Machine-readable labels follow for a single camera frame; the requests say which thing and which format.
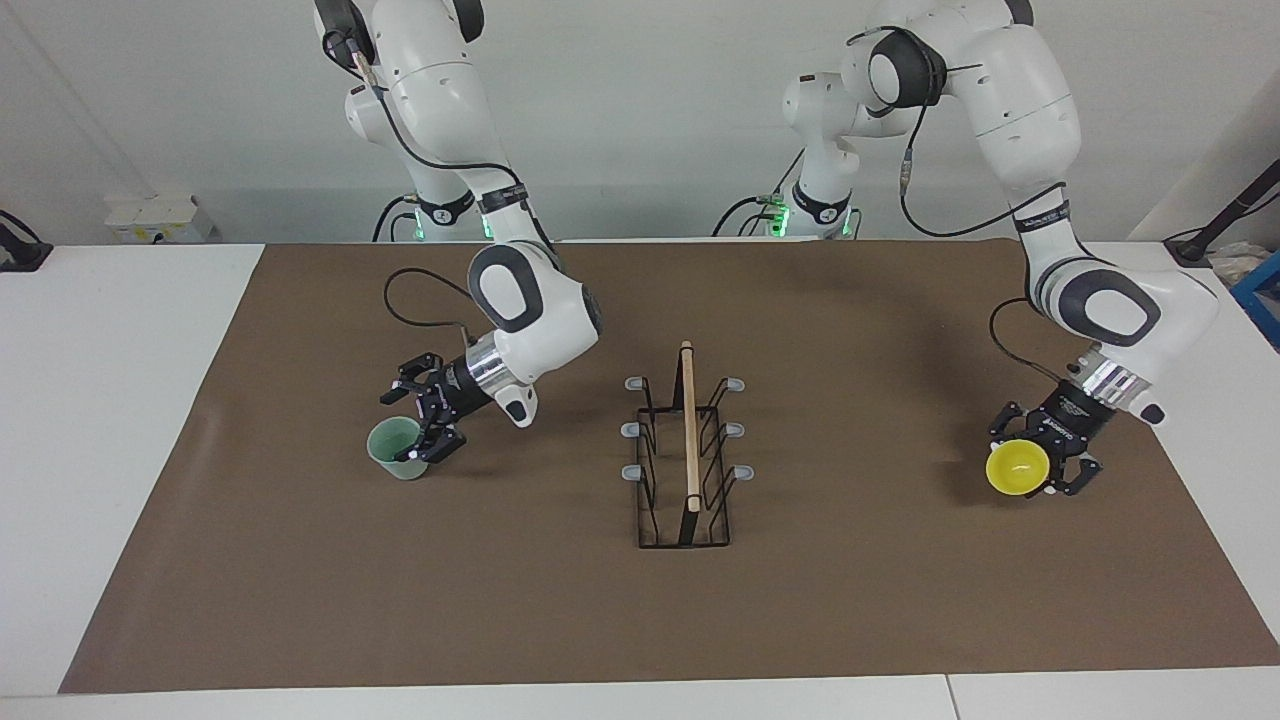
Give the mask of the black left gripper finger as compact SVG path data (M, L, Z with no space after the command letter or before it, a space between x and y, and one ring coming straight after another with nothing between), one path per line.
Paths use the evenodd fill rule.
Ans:
M1000 446L1014 439L1038 441L1041 437L1039 407L1023 407L1006 402L988 427L989 445Z
M1039 492L1044 495L1079 495L1103 469L1101 461L1091 454L1064 455L1050 454L1050 470Z

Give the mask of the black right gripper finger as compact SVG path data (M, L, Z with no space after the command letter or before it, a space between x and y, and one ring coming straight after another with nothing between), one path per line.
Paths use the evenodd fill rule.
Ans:
M404 448L404 459L435 465L466 445L465 434L456 427L458 414L444 400L416 400L419 419L416 436Z
M410 359L398 368L398 375L390 383L390 388L380 396L380 404L390 406L411 395L417 397L434 395L438 386L435 375L443 366L443 359L431 352Z

